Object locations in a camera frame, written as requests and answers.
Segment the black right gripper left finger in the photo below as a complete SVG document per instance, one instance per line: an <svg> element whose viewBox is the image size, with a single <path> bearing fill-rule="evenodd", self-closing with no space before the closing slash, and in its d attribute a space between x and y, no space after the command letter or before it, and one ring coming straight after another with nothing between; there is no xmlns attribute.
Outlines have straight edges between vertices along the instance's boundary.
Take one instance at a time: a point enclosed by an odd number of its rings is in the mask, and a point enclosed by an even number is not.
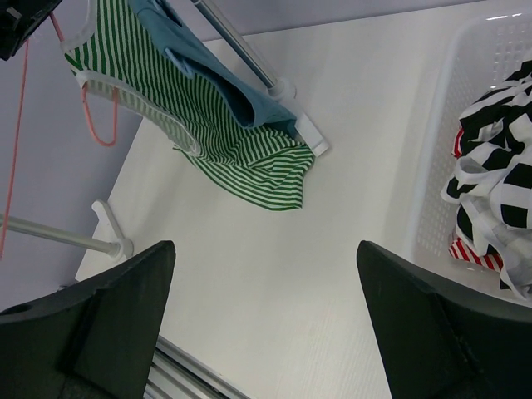
<svg viewBox="0 0 532 399"><path fill-rule="evenodd" d="M1 313L3 398L141 398L175 267L175 246Z"/></svg>

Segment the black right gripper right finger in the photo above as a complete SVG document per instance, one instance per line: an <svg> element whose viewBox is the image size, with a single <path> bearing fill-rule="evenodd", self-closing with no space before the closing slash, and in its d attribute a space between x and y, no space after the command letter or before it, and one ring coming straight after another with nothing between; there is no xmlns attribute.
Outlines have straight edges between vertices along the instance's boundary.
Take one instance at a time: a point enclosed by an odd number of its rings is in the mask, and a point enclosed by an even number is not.
<svg viewBox="0 0 532 399"><path fill-rule="evenodd" d="M370 241L357 268L395 398L529 398L531 310Z"/></svg>

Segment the red white striped tank top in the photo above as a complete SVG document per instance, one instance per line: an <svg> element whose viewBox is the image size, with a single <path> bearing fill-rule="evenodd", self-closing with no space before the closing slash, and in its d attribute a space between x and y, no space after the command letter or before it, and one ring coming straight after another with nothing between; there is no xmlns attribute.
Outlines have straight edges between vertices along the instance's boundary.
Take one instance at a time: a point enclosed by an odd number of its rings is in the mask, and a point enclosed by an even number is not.
<svg viewBox="0 0 532 399"><path fill-rule="evenodd" d="M452 155L458 159L462 156L462 149L461 149L461 138L464 135L463 128L460 128L458 132L456 133L454 143L452 146L451 153ZM477 264L481 266L482 268L487 268L489 270L495 271L497 273L500 273L500 271L503 269L503 260L500 257L500 255L495 251L492 254L485 254L479 256L473 248L462 239L462 237L456 233L457 229L457 223L456 227L453 229L453 232L450 236L450 245L448 248L449 254L453 259L458 259L461 261L465 261L471 264Z"/></svg>

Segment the black white striped tank top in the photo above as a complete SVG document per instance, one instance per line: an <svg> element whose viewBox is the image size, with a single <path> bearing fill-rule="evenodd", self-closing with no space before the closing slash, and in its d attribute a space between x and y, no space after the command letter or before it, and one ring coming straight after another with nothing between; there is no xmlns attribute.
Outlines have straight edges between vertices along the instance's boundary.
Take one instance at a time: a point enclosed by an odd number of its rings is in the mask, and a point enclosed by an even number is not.
<svg viewBox="0 0 532 399"><path fill-rule="evenodd" d="M466 108L460 128L462 156L441 198L479 256L500 255L501 288L530 300L531 60Z"/></svg>

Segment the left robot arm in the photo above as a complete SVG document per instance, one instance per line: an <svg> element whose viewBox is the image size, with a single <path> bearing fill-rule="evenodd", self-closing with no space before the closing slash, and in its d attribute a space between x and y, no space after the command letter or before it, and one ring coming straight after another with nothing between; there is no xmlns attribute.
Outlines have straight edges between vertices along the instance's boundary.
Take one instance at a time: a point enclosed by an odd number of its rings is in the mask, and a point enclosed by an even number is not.
<svg viewBox="0 0 532 399"><path fill-rule="evenodd" d="M13 57L61 0L1 0L1 59Z"/></svg>

